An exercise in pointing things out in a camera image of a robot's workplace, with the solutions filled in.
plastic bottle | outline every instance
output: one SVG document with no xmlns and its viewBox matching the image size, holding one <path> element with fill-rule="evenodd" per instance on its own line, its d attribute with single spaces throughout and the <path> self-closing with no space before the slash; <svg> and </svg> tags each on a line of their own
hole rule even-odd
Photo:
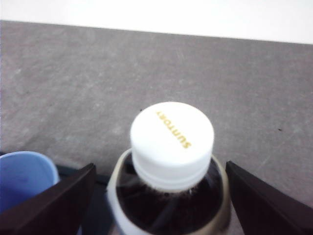
<svg viewBox="0 0 313 235">
<path fill-rule="evenodd" d="M 230 220 L 227 175 L 212 156 L 214 131 L 200 110 L 152 105 L 135 118 L 107 199 L 120 234 L 221 235 Z"/>
</svg>

white wall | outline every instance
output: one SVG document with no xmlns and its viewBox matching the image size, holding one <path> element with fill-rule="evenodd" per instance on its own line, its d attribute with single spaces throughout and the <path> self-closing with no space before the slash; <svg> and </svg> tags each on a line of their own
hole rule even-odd
<svg viewBox="0 0 313 235">
<path fill-rule="evenodd" d="M 1 0 L 1 19 L 313 44 L 313 0 Z"/>
</svg>

dark liquid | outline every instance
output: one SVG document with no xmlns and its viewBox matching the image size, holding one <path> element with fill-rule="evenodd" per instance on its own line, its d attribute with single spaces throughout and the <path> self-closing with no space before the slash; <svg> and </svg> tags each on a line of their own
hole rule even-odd
<svg viewBox="0 0 313 235">
<path fill-rule="evenodd" d="M 125 215 L 142 230 L 155 235 L 194 232 L 212 220 L 223 201 L 222 178 L 214 160 L 195 187 L 165 193 L 140 180 L 130 154 L 121 167 L 116 193 Z"/>
</svg>

suntory logo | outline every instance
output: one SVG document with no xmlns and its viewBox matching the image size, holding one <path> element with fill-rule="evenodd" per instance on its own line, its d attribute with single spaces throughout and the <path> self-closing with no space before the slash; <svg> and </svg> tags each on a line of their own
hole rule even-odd
<svg viewBox="0 0 313 235">
<path fill-rule="evenodd" d="M 177 138 L 177 140 L 182 144 L 184 148 L 188 148 L 191 146 L 191 143 L 187 141 L 186 137 L 183 136 L 177 128 L 175 128 L 175 125 L 172 124 L 172 121 L 169 120 L 163 112 L 159 111 L 156 114 L 164 122 L 167 128 L 172 132 L 172 134 Z"/>
</svg>

gray surface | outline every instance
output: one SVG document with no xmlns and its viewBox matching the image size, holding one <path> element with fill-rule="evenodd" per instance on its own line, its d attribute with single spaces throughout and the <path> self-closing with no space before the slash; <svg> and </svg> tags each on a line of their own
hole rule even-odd
<svg viewBox="0 0 313 235">
<path fill-rule="evenodd" d="M 109 174 L 140 109 L 181 101 L 211 119 L 223 164 L 313 207 L 313 46 L 11 22 L 1 34 L 2 151 Z"/>
</svg>

